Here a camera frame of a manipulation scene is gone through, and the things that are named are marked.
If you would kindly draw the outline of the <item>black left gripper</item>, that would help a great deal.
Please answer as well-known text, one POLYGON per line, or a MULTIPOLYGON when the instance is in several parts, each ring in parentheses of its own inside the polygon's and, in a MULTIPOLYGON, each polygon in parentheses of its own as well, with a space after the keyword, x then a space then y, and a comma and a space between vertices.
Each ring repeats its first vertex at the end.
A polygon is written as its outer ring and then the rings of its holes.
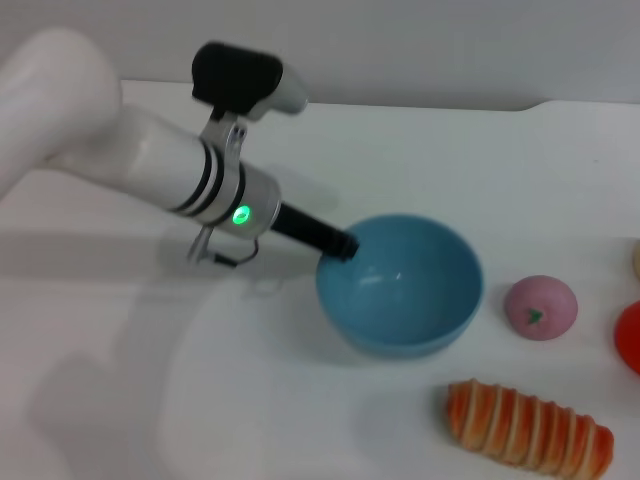
POLYGON ((282 202, 271 230, 341 261, 358 251, 357 238, 282 202))

